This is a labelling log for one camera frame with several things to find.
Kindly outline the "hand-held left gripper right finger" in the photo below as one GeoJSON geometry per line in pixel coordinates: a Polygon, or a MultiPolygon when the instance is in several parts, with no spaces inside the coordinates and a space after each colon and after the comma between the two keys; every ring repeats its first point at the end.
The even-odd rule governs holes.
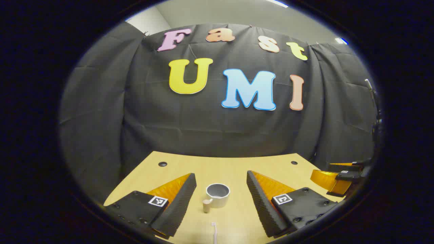
{"type": "Polygon", "coordinates": [[[294,189],[253,170],[247,171],[246,183],[268,237],[293,233],[338,204],[309,187],[294,189]]]}

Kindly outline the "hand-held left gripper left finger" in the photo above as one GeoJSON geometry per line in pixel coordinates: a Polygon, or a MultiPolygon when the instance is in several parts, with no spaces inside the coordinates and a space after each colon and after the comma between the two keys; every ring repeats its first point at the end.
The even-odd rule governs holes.
{"type": "Polygon", "coordinates": [[[182,224],[196,187],[195,173],[113,176],[104,179],[103,205],[134,235],[169,239],[182,224]]]}

